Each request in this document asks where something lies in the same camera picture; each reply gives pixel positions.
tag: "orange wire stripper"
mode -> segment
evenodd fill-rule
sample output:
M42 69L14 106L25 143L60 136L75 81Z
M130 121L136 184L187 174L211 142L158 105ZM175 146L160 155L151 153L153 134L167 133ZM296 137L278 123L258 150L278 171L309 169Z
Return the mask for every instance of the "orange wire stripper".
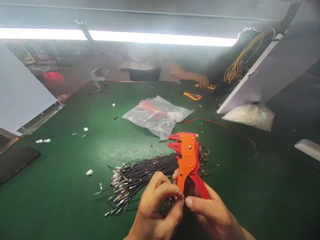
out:
M177 157L179 164L177 185L182 193L184 193L184 185L188 176L195 183L202 198L210 199L209 193L202 179L198 175L200 163L198 159L199 142L196 141L198 134L181 132L169 136L170 140L175 140L173 143L167 143L169 148L172 148L181 155Z

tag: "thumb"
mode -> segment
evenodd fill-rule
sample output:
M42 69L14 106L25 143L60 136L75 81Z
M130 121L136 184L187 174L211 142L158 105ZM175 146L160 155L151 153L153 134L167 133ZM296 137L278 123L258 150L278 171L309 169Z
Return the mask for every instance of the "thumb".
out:
M223 225L229 223L229 213L223 203L198 197L187 197L185 203L191 211L206 217L208 220Z

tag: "white shirt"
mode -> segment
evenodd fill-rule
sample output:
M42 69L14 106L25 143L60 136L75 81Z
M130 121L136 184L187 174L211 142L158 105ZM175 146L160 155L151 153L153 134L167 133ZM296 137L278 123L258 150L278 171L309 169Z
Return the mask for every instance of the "white shirt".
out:
M147 43L127 43L129 68L152 70L161 67L160 52L155 45Z

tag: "ceiling light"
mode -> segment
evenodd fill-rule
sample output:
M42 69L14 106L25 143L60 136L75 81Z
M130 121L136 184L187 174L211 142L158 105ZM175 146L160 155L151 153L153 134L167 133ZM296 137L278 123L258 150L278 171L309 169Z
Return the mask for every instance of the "ceiling light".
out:
M89 30L91 37L98 41L159 43L195 46L220 46L231 47L237 38L201 37L187 35L169 35L155 33L110 32Z
M237 38L201 37L155 33L111 32L89 30L97 41L158 43L174 45L230 47ZM87 40L82 30L41 28L0 28L0 39Z
M0 39L87 40L82 30L0 28Z

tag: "green workbench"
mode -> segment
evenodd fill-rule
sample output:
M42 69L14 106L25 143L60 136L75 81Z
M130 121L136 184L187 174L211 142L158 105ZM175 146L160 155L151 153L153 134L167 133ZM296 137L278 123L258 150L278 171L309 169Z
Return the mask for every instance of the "green workbench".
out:
M93 194L99 183L109 186L113 173L107 164L116 167L131 159L171 153L165 141L122 118L139 101L157 95L195 109L172 133L199 134L199 142L211 150L210 162L220 165L206 170L204 180L244 228L260 240L316 238L318 162L279 141L276 133L222 120L216 113L221 100L211 90L200 101L179 91L180 84L173 82L110 82L101 92L89 83L32 135L23 137L4 154L31 146L41 157L0 187L1 239L124 238L136 211L105 218L111 207L104 197L112 191ZM184 125L195 118L218 121L248 136L257 145L258 157L252 159L250 141L227 128L205 121ZM48 138L50 143L35 143ZM94 173L87 177L89 169ZM178 236L197 238L195 232L186 235L188 231L196 228Z

